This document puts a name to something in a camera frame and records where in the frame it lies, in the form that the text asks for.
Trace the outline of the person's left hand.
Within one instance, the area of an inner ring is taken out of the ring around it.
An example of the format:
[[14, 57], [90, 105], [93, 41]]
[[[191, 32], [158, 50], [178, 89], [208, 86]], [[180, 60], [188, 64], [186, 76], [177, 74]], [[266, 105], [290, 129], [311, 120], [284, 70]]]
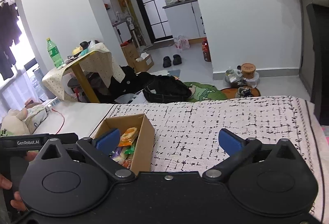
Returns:
[[[26, 156], [24, 156], [24, 159], [28, 162], [31, 162], [34, 160], [34, 158], [36, 157], [37, 154], [38, 154], [38, 152], [36, 152], [36, 151], [27, 152]], [[0, 177], [1, 177], [1, 179], [0, 179], [1, 188], [5, 189], [5, 190], [11, 190], [12, 182], [9, 179], [7, 179], [5, 176], [3, 176], [2, 174], [0, 175]], [[16, 191], [13, 195], [14, 195], [14, 198], [11, 200], [11, 206], [18, 211], [25, 212], [27, 210], [27, 208], [20, 197], [20, 193], [18, 191]]]

